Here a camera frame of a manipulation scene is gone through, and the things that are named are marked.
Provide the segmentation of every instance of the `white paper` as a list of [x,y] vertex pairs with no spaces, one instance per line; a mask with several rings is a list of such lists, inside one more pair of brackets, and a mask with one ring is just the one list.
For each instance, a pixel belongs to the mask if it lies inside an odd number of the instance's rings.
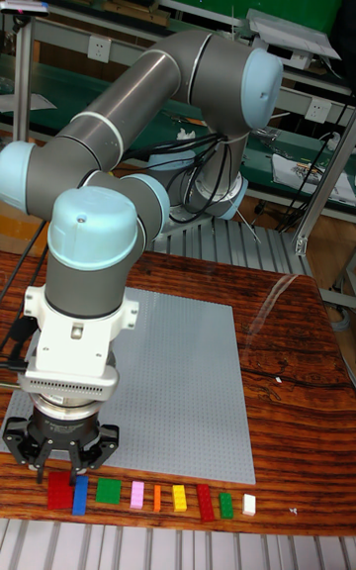
[[340,59],[328,41],[327,35],[322,32],[264,14],[256,9],[249,9],[247,18],[250,29],[258,33],[268,45],[278,45]]
[[[275,183],[288,185],[288,187],[293,187],[293,189],[297,190],[301,187],[301,183],[307,173],[306,170],[304,171],[303,168],[299,167],[296,161],[291,161],[279,154],[273,154],[272,168],[273,180]],[[322,172],[324,171],[324,168],[319,166],[317,169],[322,170]],[[307,194],[312,194],[320,182],[321,175],[322,174],[311,174],[303,188],[303,191]],[[356,206],[356,196],[349,183],[346,172],[342,172],[339,176],[329,198],[331,201],[338,201],[339,203]]]
[[[46,108],[56,108],[43,95],[33,93],[31,95],[31,110],[39,111]],[[0,95],[0,113],[12,113],[15,110],[15,95]]]

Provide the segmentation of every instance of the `lego baseplate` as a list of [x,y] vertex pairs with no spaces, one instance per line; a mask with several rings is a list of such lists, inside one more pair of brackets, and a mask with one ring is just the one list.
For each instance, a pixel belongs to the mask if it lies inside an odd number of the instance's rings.
[[[113,344],[120,383],[99,420],[120,427],[120,446],[106,464],[254,484],[232,308],[136,289],[127,296],[139,313]],[[6,419],[31,410],[15,392]]]

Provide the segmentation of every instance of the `yellow lego brick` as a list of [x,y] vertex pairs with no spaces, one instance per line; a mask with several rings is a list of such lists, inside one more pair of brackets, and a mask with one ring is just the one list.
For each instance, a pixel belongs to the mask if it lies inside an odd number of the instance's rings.
[[172,487],[173,507],[175,513],[187,511],[187,501],[183,484],[175,484]]

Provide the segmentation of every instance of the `electrical socket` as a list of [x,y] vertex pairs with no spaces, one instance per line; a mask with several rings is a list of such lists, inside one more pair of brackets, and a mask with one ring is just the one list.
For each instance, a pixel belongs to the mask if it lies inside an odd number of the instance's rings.
[[109,62],[111,40],[102,36],[90,36],[88,57],[98,62]]
[[323,124],[326,122],[327,115],[331,110],[331,102],[327,99],[311,99],[311,104],[306,112],[305,119],[311,122]]

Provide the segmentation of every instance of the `wooden table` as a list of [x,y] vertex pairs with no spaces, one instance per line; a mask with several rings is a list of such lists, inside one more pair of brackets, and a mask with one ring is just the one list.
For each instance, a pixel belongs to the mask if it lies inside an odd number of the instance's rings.
[[[7,275],[16,257],[1,253]],[[26,260],[1,306],[3,337],[14,317],[36,261]],[[45,281],[45,270],[38,284]],[[68,468],[49,461],[44,483],[0,454],[0,517],[82,523],[114,523],[284,534],[355,534],[356,397],[314,281],[146,253],[128,285],[187,298],[230,304],[251,436],[256,485],[209,482],[217,519],[201,523],[198,480],[102,467],[89,474],[87,513],[46,509],[48,470]],[[9,378],[1,372],[3,378]],[[0,395],[3,417],[10,395]],[[95,503],[96,479],[123,481],[118,506]],[[130,511],[131,481],[145,483],[141,512]],[[162,511],[153,512],[153,484],[162,485]],[[188,511],[173,513],[171,485],[186,485]],[[219,492],[232,494],[234,518],[219,517]],[[241,514],[244,493],[256,496],[254,518]]]

